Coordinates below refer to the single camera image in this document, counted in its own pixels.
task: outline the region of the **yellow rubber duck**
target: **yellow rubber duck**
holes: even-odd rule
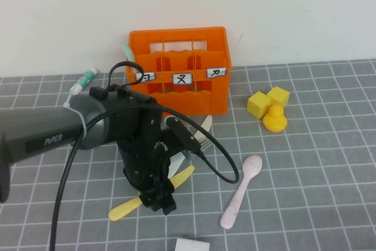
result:
[[[271,105],[268,114],[266,114],[263,119],[265,128],[271,132],[280,132],[284,130],[287,126],[287,119],[283,113],[284,111],[281,105]]]

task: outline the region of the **orange plastic crate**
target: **orange plastic crate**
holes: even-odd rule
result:
[[[166,50],[171,42],[191,42],[192,50]],[[206,50],[195,49],[198,42],[206,42]],[[152,43],[162,50],[151,52]],[[224,27],[133,31],[129,46],[146,74],[132,89],[185,115],[227,113],[232,65]],[[130,82],[140,75],[135,72],[126,67]]]

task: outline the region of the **yellow toy block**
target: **yellow toy block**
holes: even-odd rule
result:
[[[271,98],[271,104],[278,104],[285,107],[287,105],[288,98],[290,97],[290,93],[276,86],[273,87],[270,92],[268,92],[267,96]]]
[[[257,119],[262,118],[271,105],[271,98],[258,91],[248,99],[247,111]]]

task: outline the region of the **yellow handle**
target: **yellow handle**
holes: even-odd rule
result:
[[[180,173],[170,178],[174,188],[178,188],[182,183],[184,183],[189,178],[189,176],[193,173],[193,171],[194,171],[194,166],[188,166],[187,168],[182,170]],[[121,218],[128,215],[131,211],[139,207],[141,204],[142,204],[142,201],[140,197],[137,196],[113,208],[108,213],[108,218],[112,221],[120,220]]]

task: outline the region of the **pink spoon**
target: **pink spoon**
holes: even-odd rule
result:
[[[248,183],[252,178],[258,175],[262,166],[263,160],[258,155],[251,155],[244,161],[243,180],[221,218],[221,227],[224,229],[231,229],[233,227],[240,209],[241,201],[243,201],[244,194],[247,191]]]

